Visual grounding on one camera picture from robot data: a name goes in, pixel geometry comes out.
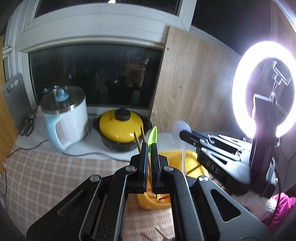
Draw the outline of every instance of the scissors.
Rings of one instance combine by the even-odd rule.
[[[28,119],[20,127],[20,135],[28,137],[33,131],[33,120],[35,116],[31,114]]]

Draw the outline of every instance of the black and yellow casserole pot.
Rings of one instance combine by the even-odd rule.
[[[137,147],[133,132],[141,141],[141,126],[144,133],[152,128],[149,120],[126,110],[111,110],[93,120],[93,128],[100,134],[103,143],[110,150],[126,152]]]

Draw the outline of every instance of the orange plastic bowl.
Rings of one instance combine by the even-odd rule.
[[[170,166],[182,169],[182,153],[181,150],[160,151],[160,155],[166,156]],[[199,176],[209,177],[208,171],[197,161],[197,153],[193,151],[186,151],[185,156],[187,176],[198,178]],[[168,194],[161,196],[161,199],[156,201],[156,196],[151,191],[150,182],[147,182],[147,192],[144,194],[137,194],[137,200],[140,206],[144,209],[165,209],[170,207],[170,197]]]

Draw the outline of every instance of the metal screw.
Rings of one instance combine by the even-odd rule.
[[[173,167],[171,167],[171,166],[165,166],[163,169],[164,169],[166,172],[171,172],[172,170],[174,170]]]
[[[136,169],[136,168],[135,168],[134,166],[127,166],[127,167],[126,167],[126,170],[127,170],[128,172],[133,172],[135,169]]]
[[[91,180],[91,182],[95,183],[100,180],[100,177],[98,175],[92,175],[89,179]]]
[[[206,176],[200,176],[198,178],[198,180],[201,182],[201,183],[207,183],[209,181],[209,178],[206,177]]]

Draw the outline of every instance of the plaid tablecloth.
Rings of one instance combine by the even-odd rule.
[[[128,165],[115,160],[91,160],[20,150],[6,160],[7,213],[26,235],[28,228],[93,174],[107,176]],[[3,196],[5,176],[1,176]],[[129,195],[124,240],[162,240],[155,230],[174,236],[171,209],[144,210]]]

